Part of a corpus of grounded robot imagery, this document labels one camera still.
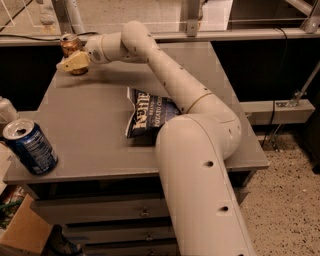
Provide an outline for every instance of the logo on can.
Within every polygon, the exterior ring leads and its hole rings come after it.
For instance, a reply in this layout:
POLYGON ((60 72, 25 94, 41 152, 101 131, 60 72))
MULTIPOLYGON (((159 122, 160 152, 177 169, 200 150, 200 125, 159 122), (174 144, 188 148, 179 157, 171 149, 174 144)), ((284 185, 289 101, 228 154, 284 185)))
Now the logo on can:
POLYGON ((3 136, 6 145, 32 174, 48 173, 56 166, 57 155, 40 126, 32 120, 12 121, 4 128, 3 136))

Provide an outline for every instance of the white robotic arm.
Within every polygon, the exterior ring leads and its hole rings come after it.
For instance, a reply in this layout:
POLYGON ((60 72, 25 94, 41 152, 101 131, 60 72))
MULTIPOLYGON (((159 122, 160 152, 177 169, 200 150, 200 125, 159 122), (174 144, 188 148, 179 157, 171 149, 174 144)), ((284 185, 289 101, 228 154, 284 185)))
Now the white robotic arm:
POLYGON ((241 141, 235 113, 162 51, 140 22, 89 38, 85 51, 97 64, 136 58, 147 63, 183 114, 161 128, 156 143, 181 255, 255 255, 224 165, 241 141))

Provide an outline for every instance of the dark blue pepsi can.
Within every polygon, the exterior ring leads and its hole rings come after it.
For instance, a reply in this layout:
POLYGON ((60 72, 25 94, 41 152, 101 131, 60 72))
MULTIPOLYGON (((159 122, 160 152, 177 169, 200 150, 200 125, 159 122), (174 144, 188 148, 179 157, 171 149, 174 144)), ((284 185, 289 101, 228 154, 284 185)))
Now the dark blue pepsi can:
POLYGON ((32 174, 48 173, 57 165, 57 155, 40 126, 32 120, 21 118, 10 122, 3 130, 3 137, 32 174))

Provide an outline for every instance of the bottle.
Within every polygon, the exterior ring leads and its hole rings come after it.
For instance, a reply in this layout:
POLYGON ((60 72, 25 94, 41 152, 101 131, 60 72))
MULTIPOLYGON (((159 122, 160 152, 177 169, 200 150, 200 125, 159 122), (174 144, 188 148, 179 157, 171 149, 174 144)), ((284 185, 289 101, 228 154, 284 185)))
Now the bottle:
POLYGON ((10 123, 18 118, 19 114, 10 100, 0 96, 0 123, 10 123))

